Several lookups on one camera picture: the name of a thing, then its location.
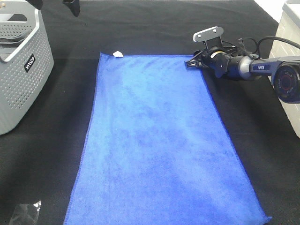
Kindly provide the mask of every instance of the white container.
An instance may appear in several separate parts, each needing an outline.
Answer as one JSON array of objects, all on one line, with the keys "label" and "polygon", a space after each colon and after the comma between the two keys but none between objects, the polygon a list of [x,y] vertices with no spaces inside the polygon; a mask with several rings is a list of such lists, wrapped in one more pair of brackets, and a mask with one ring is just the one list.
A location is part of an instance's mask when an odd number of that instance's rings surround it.
[{"label": "white container", "polygon": [[30,34],[0,60],[0,135],[12,130],[28,111],[54,65],[41,12],[25,0],[0,1],[0,14],[22,14],[27,21],[1,21],[0,38]]},{"label": "white container", "polygon": [[[300,0],[288,0],[282,9],[276,36],[300,44]],[[294,55],[300,55],[300,50],[280,41],[273,42],[270,58]],[[295,133],[300,137],[300,104],[280,102]]]}]

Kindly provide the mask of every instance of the black table surface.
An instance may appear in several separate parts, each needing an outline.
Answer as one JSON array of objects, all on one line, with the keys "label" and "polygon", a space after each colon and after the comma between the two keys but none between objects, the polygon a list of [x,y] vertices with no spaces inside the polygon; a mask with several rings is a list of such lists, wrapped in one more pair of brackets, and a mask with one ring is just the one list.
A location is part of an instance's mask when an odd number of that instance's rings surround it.
[{"label": "black table surface", "polygon": [[[0,136],[0,224],[19,203],[42,201],[38,225],[61,225],[90,120],[100,51],[191,55],[200,30],[223,40],[275,35],[278,24],[252,0],[82,1],[75,18],[60,0],[42,9],[54,68],[10,133]],[[271,42],[262,48],[268,57]],[[215,105],[272,225],[300,224],[300,140],[267,78],[218,80],[204,72]]]}]

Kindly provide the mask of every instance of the blue towel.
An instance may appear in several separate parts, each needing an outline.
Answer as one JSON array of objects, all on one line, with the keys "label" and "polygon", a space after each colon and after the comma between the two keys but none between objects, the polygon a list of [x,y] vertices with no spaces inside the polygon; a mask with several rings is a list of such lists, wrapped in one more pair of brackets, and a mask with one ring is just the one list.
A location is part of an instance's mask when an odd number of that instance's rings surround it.
[{"label": "blue towel", "polygon": [[189,58],[101,54],[65,225],[270,220]]}]

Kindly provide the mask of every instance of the plastic bag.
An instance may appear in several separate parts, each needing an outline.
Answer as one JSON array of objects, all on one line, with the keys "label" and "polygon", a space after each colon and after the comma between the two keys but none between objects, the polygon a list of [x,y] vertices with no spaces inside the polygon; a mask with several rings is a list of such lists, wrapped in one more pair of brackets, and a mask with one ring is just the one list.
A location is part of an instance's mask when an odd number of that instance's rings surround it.
[{"label": "plastic bag", "polygon": [[19,204],[8,225],[35,225],[38,221],[41,201],[35,204]]}]

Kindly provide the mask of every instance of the white tag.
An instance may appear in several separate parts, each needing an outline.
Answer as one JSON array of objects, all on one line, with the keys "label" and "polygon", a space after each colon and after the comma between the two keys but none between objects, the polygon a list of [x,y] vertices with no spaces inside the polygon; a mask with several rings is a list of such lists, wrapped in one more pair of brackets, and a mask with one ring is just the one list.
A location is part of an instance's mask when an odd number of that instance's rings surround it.
[{"label": "white tag", "polygon": [[116,57],[116,58],[123,58],[123,54],[119,51],[116,51],[115,53],[113,53],[113,56]]}]

